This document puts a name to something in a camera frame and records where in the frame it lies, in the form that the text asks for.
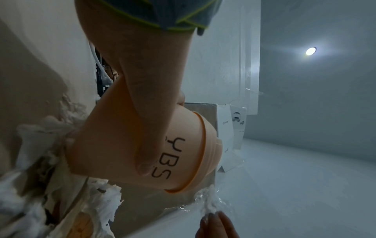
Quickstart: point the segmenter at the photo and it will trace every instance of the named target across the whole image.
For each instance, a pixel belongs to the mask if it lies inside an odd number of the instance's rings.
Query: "ceiling light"
[[[306,54],[306,55],[313,55],[315,52],[316,52],[316,47],[311,47],[311,48],[309,48],[309,49],[305,52],[305,54]]]

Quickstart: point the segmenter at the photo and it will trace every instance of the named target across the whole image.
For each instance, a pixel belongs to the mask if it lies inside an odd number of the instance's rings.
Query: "white cable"
[[[106,73],[105,69],[103,68],[101,62],[99,61],[98,57],[97,57],[97,54],[95,53],[95,47],[93,45],[93,43],[91,43],[89,41],[89,46],[90,46],[90,50],[91,50],[91,53],[93,54],[93,57],[95,59],[95,62],[97,63],[99,69],[102,71],[102,73],[109,79],[112,81],[112,79],[110,78],[110,76],[108,76],[108,74]]]

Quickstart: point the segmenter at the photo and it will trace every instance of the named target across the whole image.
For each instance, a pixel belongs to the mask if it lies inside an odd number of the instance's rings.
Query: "white floor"
[[[376,164],[247,139],[241,153],[218,184],[240,237],[376,237]],[[193,238],[200,211],[167,220],[133,237]]]

